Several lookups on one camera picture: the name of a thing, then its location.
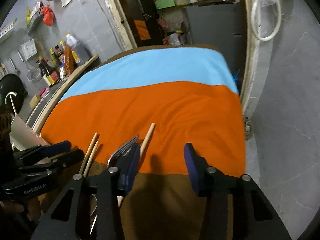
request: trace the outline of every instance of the plastic jug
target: plastic jug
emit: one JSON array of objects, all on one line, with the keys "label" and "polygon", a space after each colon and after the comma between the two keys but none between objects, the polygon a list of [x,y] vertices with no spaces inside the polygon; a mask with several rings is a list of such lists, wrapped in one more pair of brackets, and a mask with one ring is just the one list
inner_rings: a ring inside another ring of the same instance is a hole
[{"label": "plastic jug", "polygon": [[90,56],[88,55],[87,51],[85,50],[84,46],[77,41],[77,39],[72,36],[70,33],[67,33],[67,44],[71,48],[71,53],[73,58],[78,66],[83,65],[86,63]]}]

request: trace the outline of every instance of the wooden chopstick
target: wooden chopstick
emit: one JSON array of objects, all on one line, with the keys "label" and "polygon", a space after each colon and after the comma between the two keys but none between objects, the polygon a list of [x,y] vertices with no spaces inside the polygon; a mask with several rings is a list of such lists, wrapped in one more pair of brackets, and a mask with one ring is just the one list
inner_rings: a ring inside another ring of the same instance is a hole
[{"label": "wooden chopstick", "polygon": [[85,167],[85,165],[87,164],[87,159],[88,159],[88,157],[89,157],[89,155],[90,155],[90,153],[91,153],[91,151],[92,151],[92,148],[93,148],[93,146],[94,146],[94,143],[96,142],[97,137],[98,137],[98,134],[95,133],[94,136],[93,136],[93,138],[92,138],[92,140],[91,140],[91,143],[90,143],[90,145],[89,145],[89,148],[88,148],[88,150],[87,150],[87,153],[85,154],[85,156],[84,156],[84,158],[83,158],[83,162],[82,162],[81,168],[80,168],[80,170],[79,170],[79,173],[80,173],[80,174],[82,174],[82,172],[83,172],[83,170],[84,170],[84,167]]},{"label": "wooden chopstick", "polygon": [[[151,123],[151,125],[149,127],[149,130],[148,130],[148,132],[147,132],[147,134],[146,134],[146,136],[145,136],[145,138],[144,138],[144,140],[143,140],[143,142],[141,144],[141,147],[140,147],[140,159],[142,157],[144,149],[146,148],[146,146],[148,144],[148,141],[150,140],[150,136],[151,136],[151,134],[153,132],[153,129],[155,128],[155,125],[156,124],[154,122]],[[124,200],[124,197],[122,197],[122,196],[118,197],[118,206],[119,207],[121,207],[123,200]]]},{"label": "wooden chopstick", "polygon": [[149,130],[148,130],[148,132],[146,134],[146,137],[144,138],[144,140],[143,140],[143,142],[141,144],[141,147],[140,147],[140,158],[141,158],[141,156],[142,156],[142,154],[144,152],[144,149],[147,146],[147,143],[148,143],[148,141],[150,139],[150,136],[151,136],[151,134],[153,132],[153,129],[155,128],[155,125],[156,124],[154,122],[150,125]]},{"label": "wooden chopstick", "polygon": [[91,154],[90,154],[90,157],[89,157],[87,166],[85,167],[85,170],[84,170],[84,173],[83,173],[83,177],[84,177],[84,178],[88,175],[88,172],[89,172],[90,165],[91,165],[91,163],[92,163],[94,154],[96,153],[97,148],[98,148],[98,144],[99,144],[99,142],[97,141],[96,144],[94,145],[94,148],[93,148]]}]

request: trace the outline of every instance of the white hose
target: white hose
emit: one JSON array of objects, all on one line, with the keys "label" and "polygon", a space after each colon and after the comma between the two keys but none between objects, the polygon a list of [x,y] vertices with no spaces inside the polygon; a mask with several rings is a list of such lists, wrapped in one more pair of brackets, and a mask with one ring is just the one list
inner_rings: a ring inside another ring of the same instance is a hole
[{"label": "white hose", "polygon": [[254,34],[254,36],[259,40],[259,41],[270,41],[274,36],[276,36],[276,34],[278,33],[279,29],[280,29],[280,25],[281,25],[281,4],[280,4],[280,0],[276,0],[276,5],[277,5],[277,10],[278,10],[278,17],[277,17],[277,24],[275,29],[273,30],[273,32],[267,36],[267,37],[260,37],[257,31],[257,28],[254,24],[254,19],[256,16],[256,12],[257,12],[257,8],[258,8],[258,3],[259,0],[254,0],[254,3],[252,5],[252,10],[251,10],[251,29],[252,32]]}]

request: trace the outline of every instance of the metal pivot screw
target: metal pivot screw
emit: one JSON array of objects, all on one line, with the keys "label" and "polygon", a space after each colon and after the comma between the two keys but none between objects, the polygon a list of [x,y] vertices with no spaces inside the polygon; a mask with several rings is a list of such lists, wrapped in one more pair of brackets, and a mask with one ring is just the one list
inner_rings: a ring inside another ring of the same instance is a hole
[{"label": "metal pivot screw", "polygon": [[249,181],[251,180],[251,177],[247,174],[244,174],[242,177],[241,177],[244,181]]},{"label": "metal pivot screw", "polygon": [[208,173],[215,173],[216,171],[217,171],[217,169],[215,167],[210,166],[207,168]]},{"label": "metal pivot screw", "polygon": [[74,180],[79,180],[79,179],[81,179],[81,178],[82,178],[82,175],[79,174],[79,173],[73,175],[73,179],[74,179]]},{"label": "metal pivot screw", "polygon": [[108,171],[109,171],[110,173],[115,173],[115,172],[118,171],[118,168],[117,168],[116,166],[112,166],[112,167],[110,167],[110,168],[108,169]]}]

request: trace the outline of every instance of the green container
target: green container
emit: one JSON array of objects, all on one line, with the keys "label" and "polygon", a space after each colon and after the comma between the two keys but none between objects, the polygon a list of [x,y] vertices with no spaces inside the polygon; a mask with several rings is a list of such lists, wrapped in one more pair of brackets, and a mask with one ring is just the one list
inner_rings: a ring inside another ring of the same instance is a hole
[{"label": "green container", "polygon": [[155,2],[157,9],[162,8],[168,8],[168,7],[174,7],[176,4],[174,3],[174,0],[160,0]]}]

